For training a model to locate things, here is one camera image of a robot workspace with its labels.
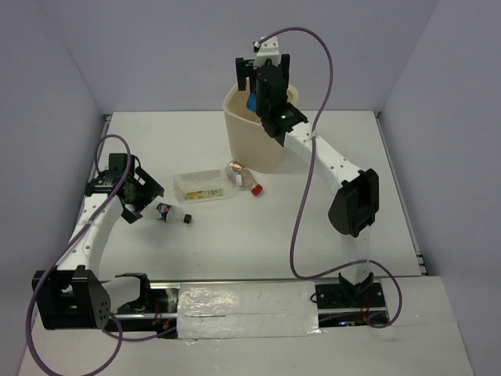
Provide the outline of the red cap clear bottle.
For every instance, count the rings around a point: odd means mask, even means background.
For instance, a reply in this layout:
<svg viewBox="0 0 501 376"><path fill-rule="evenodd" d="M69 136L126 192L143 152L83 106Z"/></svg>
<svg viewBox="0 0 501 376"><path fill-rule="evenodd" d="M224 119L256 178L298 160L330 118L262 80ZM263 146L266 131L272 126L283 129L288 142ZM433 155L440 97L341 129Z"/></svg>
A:
<svg viewBox="0 0 501 376"><path fill-rule="evenodd" d="M263 192L251 171L238 161L231 161L225 168L225 173L237 188L250 191L255 197Z"/></svg>

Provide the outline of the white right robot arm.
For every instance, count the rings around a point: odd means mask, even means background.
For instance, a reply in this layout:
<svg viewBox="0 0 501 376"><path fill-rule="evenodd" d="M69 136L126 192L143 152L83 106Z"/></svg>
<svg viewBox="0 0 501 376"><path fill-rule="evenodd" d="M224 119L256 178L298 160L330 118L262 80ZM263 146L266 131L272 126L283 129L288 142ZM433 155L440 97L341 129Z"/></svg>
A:
<svg viewBox="0 0 501 376"><path fill-rule="evenodd" d="M333 194L328 210L332 227L341 235L348 265L339 271L340 295L358 306L373 284L369 267L369 235L379 210L379 176L362 170L315 134L307 117L287 96L290 57L236 59L237 88L254 96L255 113L266 134L310 164Z"/></svg>

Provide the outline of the blue cap clear bottle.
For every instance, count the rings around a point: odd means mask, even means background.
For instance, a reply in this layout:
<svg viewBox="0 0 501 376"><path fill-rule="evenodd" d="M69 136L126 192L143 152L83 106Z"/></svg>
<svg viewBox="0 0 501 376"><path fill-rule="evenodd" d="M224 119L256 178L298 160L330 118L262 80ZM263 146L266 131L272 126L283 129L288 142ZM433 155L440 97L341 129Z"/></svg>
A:
<svg viewBox="0 0 501 376"><path fill-rule="evenodd" d="M249 93L246 101L246 108L252 113L256 112L257 109L256 94L254 92Z"/></svg>

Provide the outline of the pepsi label clear bottle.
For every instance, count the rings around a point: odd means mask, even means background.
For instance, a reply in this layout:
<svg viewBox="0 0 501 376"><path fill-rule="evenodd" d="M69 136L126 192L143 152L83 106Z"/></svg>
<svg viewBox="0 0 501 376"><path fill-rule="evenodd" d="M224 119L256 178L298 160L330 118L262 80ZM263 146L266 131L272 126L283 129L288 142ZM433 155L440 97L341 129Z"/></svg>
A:
<svg viewBox="0 0 501 376"><path fill-rule="evenodd" d="M148 205L142 210L142 215L145 219L160 220L171 225L189 225L193 221L193 217L181 208L160 201L154 201Z"/></svg>

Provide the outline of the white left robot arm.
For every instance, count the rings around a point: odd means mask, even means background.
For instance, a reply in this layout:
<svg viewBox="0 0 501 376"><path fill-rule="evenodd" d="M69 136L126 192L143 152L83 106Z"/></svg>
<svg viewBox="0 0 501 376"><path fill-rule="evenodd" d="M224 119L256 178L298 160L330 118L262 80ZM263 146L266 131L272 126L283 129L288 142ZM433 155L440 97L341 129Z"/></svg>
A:
<svg viewBox="0 0 501 376"><path fill-rule="evenodd" d="M103 329L110 313L125 307L144 312L153 304L144 273L122 273L100 280L97 273L114 225L138 222L164 188L140 165L135 155L112 153L108 167L86 184L82 216L75 241L49 273L32 279L44 328Z"/></svg>

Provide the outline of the square clear juice bottle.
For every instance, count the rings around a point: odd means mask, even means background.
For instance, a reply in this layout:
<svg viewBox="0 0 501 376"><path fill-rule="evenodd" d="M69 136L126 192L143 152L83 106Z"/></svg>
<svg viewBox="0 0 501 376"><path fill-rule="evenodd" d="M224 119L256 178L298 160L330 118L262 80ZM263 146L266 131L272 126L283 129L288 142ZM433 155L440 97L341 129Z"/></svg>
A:
<svg viewBox="0 0 501 376"><path fill-rule="evenodd" d="M178 174L173 177L175 197L181 204L224 199L242 186L242 178L225 169Z"/></svg>

